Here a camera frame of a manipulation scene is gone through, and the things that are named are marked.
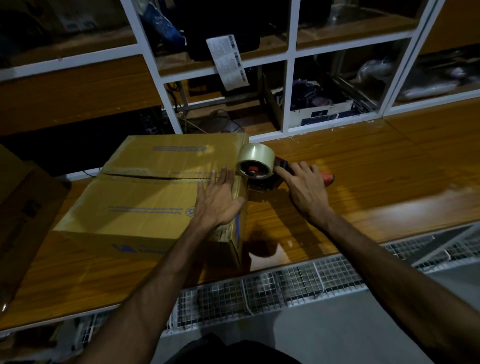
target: person's left hand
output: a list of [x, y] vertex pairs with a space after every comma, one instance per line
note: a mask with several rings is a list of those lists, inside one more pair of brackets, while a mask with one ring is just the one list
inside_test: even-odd
[[202, 181], [198, 182], [198, 194], [193, 219], [204, 228], [210, 230], [219, 225], [228, 224], [245, 203], [243, 197], [232, 198], [234, 175], [233, 170], [227, 170], [224, 167], [216, 182], [216, 172], [212, 171], [206, 189], [204, 189]]

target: hand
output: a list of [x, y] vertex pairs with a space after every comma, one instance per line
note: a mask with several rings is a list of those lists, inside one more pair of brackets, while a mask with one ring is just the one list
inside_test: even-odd
[[216, 182], [216, 172], [212, 171], [206, 189], [202, 181], [198, 182], [195, 216], [192, 220], [208, 230], [233, 220], [245, 203], [243, 197], [232, 198], [234, 174], [233, 170], [223, 167]]
[[290, 198], [298, 211], [316, 225], [322, 214], [330, 210], [324, 178], [316, 165], [309, 167], [306, 162], [288, 165], [295, 173], [294, 176], [281, 167], [275, 167], [274, 171], [287, 183]]

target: gray floor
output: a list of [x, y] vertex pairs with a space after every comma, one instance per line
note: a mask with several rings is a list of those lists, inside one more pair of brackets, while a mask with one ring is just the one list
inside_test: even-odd
[[[480, 264], [430, 275], [480, 310]], [[431, 363], [369, 291], [161, 338], [152, 363], [164, 363], [208, 332], [226, 344], [262, 342], [308, 363]]]

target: wooden surface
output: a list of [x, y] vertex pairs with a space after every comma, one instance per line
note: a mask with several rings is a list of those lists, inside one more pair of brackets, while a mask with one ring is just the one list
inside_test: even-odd
[[[272, 54], [283, 53], [288, 49], [287, 38], [285, 35], [263, 36], [260, 38], [260, 46], [251, 52], [241, 54], [242, 60], [270, 56]], [[192, 60], [187, 52], [175, 53], [156, 58], [158, 72], [161, 76], [172, 73], [180, 73], [198, 70], [200, 68], [213, 67], [213, 61]]]
[[371, 19], [353, 21], [335, 26], [299, 29], [297, 49], [323, 46], [348, 40], [379, 36], [415, 29], [418, 21], [401, 15], [386, 14]]
[[137, 43], [130, 26], [113, 31], [79, 34], [49, 46], [30, 49], [9, 59], [11, 66], [22, 66]]
[[0, 83], [0, 136], [161, 104], [142, 56]]
[[[265, 144], [334, 173], [333, 209], [386, 242], [480, 219], [479, 105], [458, 102]], [[59, 218], [88, 182], [73, 184]], [[248, 203], [242, 271], [197, 267], [187, 285], [337, 252], [297, 214], [284, 185], [250, 193]], [[91, 256], [51, 232], [0, 329], [120, 303], [154, 265]]]
[[446, 0], [420, 54], [480, 43], [480, 2]]

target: forearm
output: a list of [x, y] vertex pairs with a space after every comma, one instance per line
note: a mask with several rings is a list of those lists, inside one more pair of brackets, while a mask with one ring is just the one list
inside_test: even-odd
[[312, 219], [363, 278], [389, 315], [436, 362], [469, 362], [479, 354], [480, 314], [406, 265], [329, 208]]
[[149, 363], [209, 229], [190, 225], [135, 292], [108, 318], [79, 363]]

